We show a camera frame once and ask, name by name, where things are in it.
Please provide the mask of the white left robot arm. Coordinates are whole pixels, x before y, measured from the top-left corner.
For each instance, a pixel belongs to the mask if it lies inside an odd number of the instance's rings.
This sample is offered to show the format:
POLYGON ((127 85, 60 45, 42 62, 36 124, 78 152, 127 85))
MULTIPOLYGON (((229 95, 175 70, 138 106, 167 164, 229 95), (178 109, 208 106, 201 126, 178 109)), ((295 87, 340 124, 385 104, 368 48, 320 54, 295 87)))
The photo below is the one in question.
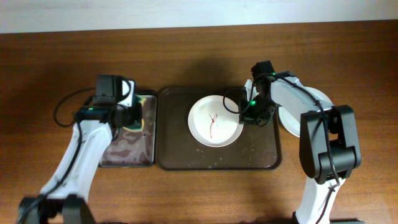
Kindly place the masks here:
POLYGON ((83 105, 73 116, 72 138, 57 170, 39 196, 21 200, 18 223, 47 223, 57 214, 64 223, 94 223, 88 195, 97 167, 115 130, 141 126, 142 106, 83 105))

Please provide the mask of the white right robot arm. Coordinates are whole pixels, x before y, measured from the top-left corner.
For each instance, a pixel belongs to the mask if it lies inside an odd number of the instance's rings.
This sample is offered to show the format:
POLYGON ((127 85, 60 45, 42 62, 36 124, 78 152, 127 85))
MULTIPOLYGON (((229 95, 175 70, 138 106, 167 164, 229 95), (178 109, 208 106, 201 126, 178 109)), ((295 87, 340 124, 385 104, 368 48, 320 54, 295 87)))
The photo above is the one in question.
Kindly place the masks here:
POLYGON ((288 71, 254 72, 244 91, 240 122, 261 126, 281 106, 300 123, 299 159, 307 179, 293 223, 329 223, 339 189, 361 164, 353 109, 315 96, 288 71))

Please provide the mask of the pink plate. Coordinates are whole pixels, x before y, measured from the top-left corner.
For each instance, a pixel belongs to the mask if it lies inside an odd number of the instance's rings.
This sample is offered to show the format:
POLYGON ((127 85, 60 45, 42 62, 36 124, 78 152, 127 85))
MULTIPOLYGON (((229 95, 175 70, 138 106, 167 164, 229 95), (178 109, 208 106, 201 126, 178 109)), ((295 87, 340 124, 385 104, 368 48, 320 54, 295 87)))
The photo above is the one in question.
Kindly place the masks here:
POLYGON ((237 104, 229 98, 205 96, 190 108, 188 128, 192 136, 205 146, 230 145, 243 131, 239 115, 233 113, 237 109, 237 104))

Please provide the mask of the cream white plate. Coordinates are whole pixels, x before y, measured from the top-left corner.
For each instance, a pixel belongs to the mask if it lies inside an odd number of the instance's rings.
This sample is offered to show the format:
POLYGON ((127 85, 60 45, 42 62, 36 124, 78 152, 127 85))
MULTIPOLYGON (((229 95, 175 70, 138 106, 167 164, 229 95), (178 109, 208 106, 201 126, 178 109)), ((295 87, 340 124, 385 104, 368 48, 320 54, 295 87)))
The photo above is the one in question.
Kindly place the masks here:
MULTIPOLYGON (((316 88, 312 88, 309 86, 306 86, 306 89, 313 96, 316 96, 317 98, 319 98, 321 100, 331 103, 331 100, 329 99, 329 97, 327 97, 326 94, 324 94, 320 90, 317 90, 316 88)), ((283 127, 290 134, 299 138, 300 137, 300 123, 283 107, 278 108, 278 115, 279 115, 279 120, 282 123, 283 127)))

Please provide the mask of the green yellow sponge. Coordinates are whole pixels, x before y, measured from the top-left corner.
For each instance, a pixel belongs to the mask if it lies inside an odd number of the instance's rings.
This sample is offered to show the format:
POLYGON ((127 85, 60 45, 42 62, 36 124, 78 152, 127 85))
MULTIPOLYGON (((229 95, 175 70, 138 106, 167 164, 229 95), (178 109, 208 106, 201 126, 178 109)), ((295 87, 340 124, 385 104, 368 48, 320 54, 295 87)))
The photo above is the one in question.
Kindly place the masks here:
POLYGON ((134 99, 134 106, 131 108, 134 119, 131 121, 131 123, 124 125, 123 128, 127 131, 139 132, 144 129, 144 118, 146 113, 144 106, 148 102, 148 99, 146 95, 136 95, 134 99))

